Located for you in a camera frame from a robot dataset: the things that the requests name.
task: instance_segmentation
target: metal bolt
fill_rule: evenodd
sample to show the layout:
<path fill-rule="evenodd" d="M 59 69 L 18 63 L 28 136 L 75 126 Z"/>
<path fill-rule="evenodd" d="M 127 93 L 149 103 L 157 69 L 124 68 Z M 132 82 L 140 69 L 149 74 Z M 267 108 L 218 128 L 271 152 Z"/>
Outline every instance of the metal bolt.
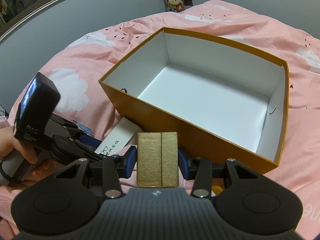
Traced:
<path fill-rule="evenodd" d="M 200 188 L 200 189 L 196 189 L 193 192 L 193 195 L 199 198 L 203 198 L 203 197 L 207 197 L 209 195 L 209 192 L 206 189 Z"/>
<path fill-rule="evenodd" d="M 109 189 L 105 192 L 105 195 L 108 198 L 117 198 L 117 197 L 120 197 L 121 192 L 117 189 Z"/>

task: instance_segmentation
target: blue gripper pad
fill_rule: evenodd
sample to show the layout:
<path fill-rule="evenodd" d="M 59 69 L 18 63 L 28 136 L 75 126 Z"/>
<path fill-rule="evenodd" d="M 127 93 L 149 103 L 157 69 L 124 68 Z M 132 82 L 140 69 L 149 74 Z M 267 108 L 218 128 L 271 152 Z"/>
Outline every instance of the blue gripper pad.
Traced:
<path fill-rule="evenodd" d="M 86 145 L 89 145 L 89 146 L 91 146 L 91 147 L 93 147 L 93 148 L 98 148 L 98 146 L 99 146 L 100 143 L 101 143 L 100 140 L 98 140 L 98 139 L 96 139 L 96 138 L 94 138 L 94 137 L 91 137 L 91 136 L 89 136 L 89 135 L 87 135 L 87 134 L 81 135 L 81 136 L 79 137 L 79 140 L 80 140 L 82 143 L 84 143 L 84 144 L 86 144 Z"/>
<path fill-rule="evenodd" d="M 137 162 L 137 148 L 131 146 L 123 157 L 123 161 L 126 162 L 125 175 L 127 178 L 131 177 L 133 168 Z"/>
<path fill-rule="evenodd" d="M 182 148 L 178 149 L 178 164 L 179 164 L 179 168 L 180 168 L 180 171 L 182 173 L 183 178 L 188 180 L 190 178 L 189 169 L 188 169 L 188 161 L 185 158 L 185 155 L 183 154 Z"/>

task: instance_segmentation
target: white box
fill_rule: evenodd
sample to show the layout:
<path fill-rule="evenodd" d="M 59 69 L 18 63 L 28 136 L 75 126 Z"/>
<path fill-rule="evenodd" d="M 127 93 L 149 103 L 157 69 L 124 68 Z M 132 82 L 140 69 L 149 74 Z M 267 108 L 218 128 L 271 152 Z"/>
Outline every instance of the white box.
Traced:
<path fill-rule="evenodd" d="M 288 65 L 225 38 L 162 28 L 100 84 L 117 111 L 146 132 L 178 132 L 179 147 L 265 173 L 280 160 Z"/>
<path fill-rule="evenodd" d="M 127 144 L 137 144 L 139 132 L 142 130 L 138 125 L 123 117 L 94 152 L 107 156 L 114 155 Z"/>

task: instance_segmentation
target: black strap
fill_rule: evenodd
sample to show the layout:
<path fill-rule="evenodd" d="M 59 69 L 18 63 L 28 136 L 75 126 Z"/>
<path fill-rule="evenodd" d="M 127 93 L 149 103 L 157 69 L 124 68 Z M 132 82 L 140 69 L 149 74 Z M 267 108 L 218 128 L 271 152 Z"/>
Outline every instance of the black strap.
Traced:
<path fill-rule="evenodd" d="M 22 182 L 21 180 L 11 178 L 9 175 L 7 175 L 2 168 L 2 162 L 0 163 L 0 173 L 7 181 L 9 181 L 13 184 L 19 185 Z"/>

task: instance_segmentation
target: screw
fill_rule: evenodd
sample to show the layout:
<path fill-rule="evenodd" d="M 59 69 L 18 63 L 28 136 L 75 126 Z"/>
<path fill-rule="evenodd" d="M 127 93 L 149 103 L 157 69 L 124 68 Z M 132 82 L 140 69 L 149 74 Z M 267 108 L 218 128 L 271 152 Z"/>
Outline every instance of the screw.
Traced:
<path fill-rule="evenodd" d="M 196 197 L 199 197 L 199 198 L 204 198 L 209 195 L 209 192 L 206 189 L 200 188 L 200 189 L 196 189 L 193 192 L 193 195 L 195 195 Z"/>
<path fill-rule="evenodd" d="M 120 197 L 121 192 L 117 189 L 109 189 L 105 192 L 105 195 L 108 198 L 117 198 L 117 197 Z"/>
<path fill-rule="evenodd" d="M 152 195 L 158 197 L 159 195 L 161 195 L 161 191 L 160 190 L 154 190 L 152 192 Z"/>

